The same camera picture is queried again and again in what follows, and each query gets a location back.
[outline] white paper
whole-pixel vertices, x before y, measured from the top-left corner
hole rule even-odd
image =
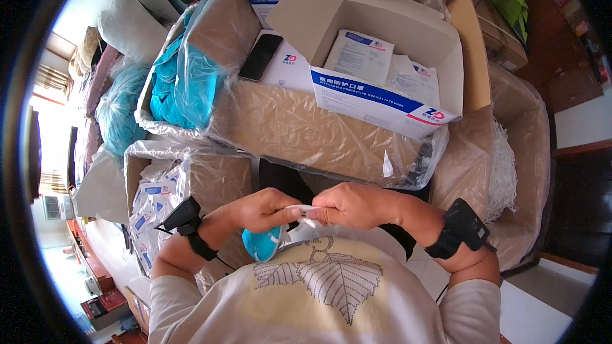
[[[383,85],[387,80],[394,44],[363,33],[340,30],[324,69]]]
[[[406,65],[405,59],[398,59],[395,56],[398,55],[394,55],[384,88],[420,103],[440,108],[440,88],[436,68],[427,68],[410,59],[408,59],[410,65]],[[407,72],[410,67],[412,67],[411,74],[401,73]]]
[[[391,65],[395,67],[397,74],[413,75],[417,73],[408,55],[395,55],[394,54],[391,57]]]

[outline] white pillow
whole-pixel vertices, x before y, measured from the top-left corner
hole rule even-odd
[[[134,64],[151,66],[168,35],[137,0],[113,0],[110,11],[100,13],[98,31]]]

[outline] box flap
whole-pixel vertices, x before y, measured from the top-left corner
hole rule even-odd
[[[414,0],[348,0],[351,2],[358,2],[363,4],[370,4],[376,7],[385,8],[389,11],[397,12],[399,14],[410,14],[411,17],[415,15],[431,17],[433,19],[442,20],[444,19],[443,13],[424,6],[423,4],[417,3]]]
[[[476,111],[491,103],[485,42],[472,0],[451,0],[448,10],[463,49],[463,113]]]
[[[323,39],[341,4],[342,0],[280,0],[266,22],[312,64],[327,56],[328,49],[312,41]]]

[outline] wooden furniture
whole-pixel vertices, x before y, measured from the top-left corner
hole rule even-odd
[[[556,113],[603,95],[589,54],[555,0],[525,0],[529,6],[529,63],[516,75],[540,92]]]
[[[88,276],[95,279],[98,288],[103,293],[107,293],[115,289],[115,284],[111,274],[104,268],[102,262],[98,260],[96,253],[91,249],[87,237],[83,230],[78,225],[76,220],[67,220],[68,232],[72,247],[75,250],[75,255],[80,264],[85,267]]]
[[[117,289],[82,302],[81,308],[96,331],[114,324],[130,311],[126,298]]]

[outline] black phone screen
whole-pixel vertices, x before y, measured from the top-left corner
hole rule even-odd
[[[282,42],[282,36],[269,33],[262,34],[255,43],[251,54],[247,57],[247,61],[242,65],[238,76],[247,80],[260,81],[266,72],[267,65]]]

